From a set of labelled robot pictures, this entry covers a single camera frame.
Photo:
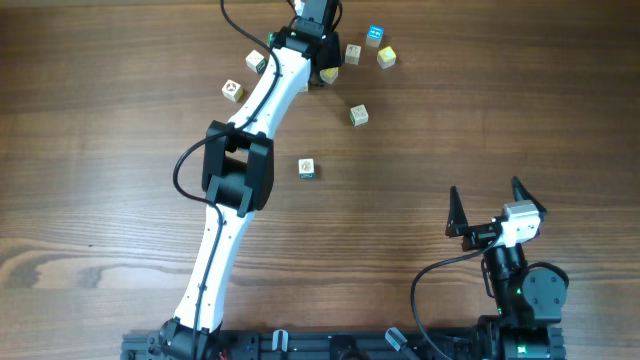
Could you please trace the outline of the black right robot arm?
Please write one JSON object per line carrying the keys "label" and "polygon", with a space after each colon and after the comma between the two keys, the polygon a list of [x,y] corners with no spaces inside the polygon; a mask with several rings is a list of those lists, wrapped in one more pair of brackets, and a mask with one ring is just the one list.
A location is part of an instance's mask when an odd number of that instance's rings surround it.
{"label": "black right robot arm", "polygon": [[462,250],[479,251],[487,293],[496,316],[483,315],[474,327],[469,356],[473,359],[565,359],[562,308],[569,278],[548,262],[530,263],[523,244],[538,237],[547,209],[516,177],[514,200],[499,216],[470,225],[456,187],[450,189],[445,235],[462,239]]}

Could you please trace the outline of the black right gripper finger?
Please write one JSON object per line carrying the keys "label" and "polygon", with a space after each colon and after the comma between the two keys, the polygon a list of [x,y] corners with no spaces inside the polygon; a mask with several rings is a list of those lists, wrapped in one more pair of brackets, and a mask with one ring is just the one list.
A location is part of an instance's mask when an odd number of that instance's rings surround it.
{"label": "black right gripper finger", "polygon": [[449,215],[446,223],[445,235],[459,237],[466,234],[469,227],[468,220],[456,186],[449,192]]}
{"label": "black right gripper finger", "polygon": [[526,201],[529,200],[531,201],[536,209],[539,212],[540,216],[546,216],[547,215],[547,209],[533,196],[531,195],[526,188],[524,187],[524,185],[521,183],[521,181],[518,179],[517,176],[513,176],[511,179],[511,187],[512,187],[512,192],[513,192],[513,196],[514,196],[514,200],[515,201]]}

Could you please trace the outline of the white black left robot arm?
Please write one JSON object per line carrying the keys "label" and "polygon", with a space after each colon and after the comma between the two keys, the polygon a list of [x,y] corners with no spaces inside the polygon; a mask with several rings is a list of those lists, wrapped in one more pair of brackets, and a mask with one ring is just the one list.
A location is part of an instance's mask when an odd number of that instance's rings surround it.
{"label": "white black left robot arm", "polygon": [[269,199],[274,183],[274,137],[312,74],[343,63],[339,35],[282,28],[268,45],[270,59],[242,108],[214,121],[197,146],[204,150],[201,185],[206,225],[187,290],[160,331],[168,359],[214,359],[224,301],[242,238]]}

